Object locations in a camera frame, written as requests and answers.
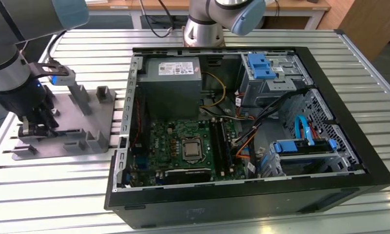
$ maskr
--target wall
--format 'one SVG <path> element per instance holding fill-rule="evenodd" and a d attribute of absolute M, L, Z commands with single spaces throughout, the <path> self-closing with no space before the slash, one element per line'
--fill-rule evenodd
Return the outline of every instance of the wall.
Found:
<path fill-rule="evenodd" d="M 325 13 L 318 29 L 337 29 L 354 0 L 326 0 L 326 2 L 331 5 L 331 9 Z"/>
<path fill-rule="evenodd" d="M 390 41 L 390 0 L 355 0 L 338 28 L 374 60 Z"/>

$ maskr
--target metal workbench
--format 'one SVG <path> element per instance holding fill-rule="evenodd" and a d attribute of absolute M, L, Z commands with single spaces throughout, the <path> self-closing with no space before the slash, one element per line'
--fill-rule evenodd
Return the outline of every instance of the metal workbench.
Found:
<path fill-rule="evenodd" d="M 227 46 L 309 47 L 390 170 L 390 87 L 349 39 L 333 31 L 302 30 L 262 30 L 245 37 L 226 31 L 223 35 Z M 120 120 L 132 48 L 181 45 L 179 31 L 158 39 L 147 30 L 73 30 L 58 42 L 54 58 L 77 72 L 77 81 L 86 89 L 108 85 L 117 91 L 113 119 Z M 62 86 L 48 85 L 54 92 L 68 92 Z M 9 150 L 17 142 L 17 122 L 9 114 L 0 129 L 0 233 L 130 231 L 116 214 L 102 208 L 113 149 L 101 155 L 13 161 Z M 113 146 L 118 127 L 120 123 L 113 122 Z M 203 224 L 155 232 L 319 234 L 386 230 L 390 231 L 390 187 L 321 214 Z"/>

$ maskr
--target cpu socket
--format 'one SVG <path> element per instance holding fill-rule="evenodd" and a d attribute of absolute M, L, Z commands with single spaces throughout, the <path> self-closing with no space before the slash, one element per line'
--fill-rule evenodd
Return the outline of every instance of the cpu socket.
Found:
<path fill-rule="evenodd" d="M 201 139 L 182 140 L 182 159 L 189 163 L 194 163 L 202 159 Z"/>

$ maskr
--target robotic arm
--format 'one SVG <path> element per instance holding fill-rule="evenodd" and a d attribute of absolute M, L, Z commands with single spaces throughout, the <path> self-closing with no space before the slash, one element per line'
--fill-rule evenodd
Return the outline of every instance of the robotic arm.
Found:
<path fill-rule="evenodd" d="M 16 44 L 86 22 L 84 0 L 0 0 L 0 104 L 18 116 L 24 130 L 30 129 L 24 134 L 46 135 L 58 126 L 52 92 L 38 78 L 69 76 L 73 72 L 56 61 L 28 64 Z"/>
<path fill-rule="evenodd" d="M 189 46 L 219 46 L 222 27 L 243 36 L 253 31 L 265 12 L 263 0 L 190 0 L 183 39 Z"/>
<path fill-rule="evenodd" d="M 191 0 L 183 32 L 186 44 L 219 46 L 222 26 L 234 34 L 245 35 L 254 29 L 263 11 L 263 0 Z M 53 94 L 38 78 L 72 78 L 74 73 L 53 59 L 46 64 L 28 64 L 16 44 L 86 22 L 84 0 L 0 0 L 0 104 L 24 123 L 20 137 L 45 137 L 58 127 L 52 113 Z M 81 90 L 74 80 L 69 90 L 78 99 Z"/>

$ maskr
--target green motherboard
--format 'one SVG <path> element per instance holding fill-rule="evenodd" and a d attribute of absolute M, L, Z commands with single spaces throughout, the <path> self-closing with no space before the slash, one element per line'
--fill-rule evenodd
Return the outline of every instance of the green motherboard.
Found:
<path fill-rule="evenodd" d="M 225 141 L 237 137 L 234 122 L 222 122 Z M 242 164 L 231 163 L 230 173 L 215 172 L 214 150 L 207 120 L 154 121 L 150 127 L 147 170 L 138 173 L 137 186 L 159 185 L 155 172 L 175 169 L 210 169 L 210 181 L 245 178 Z"/>

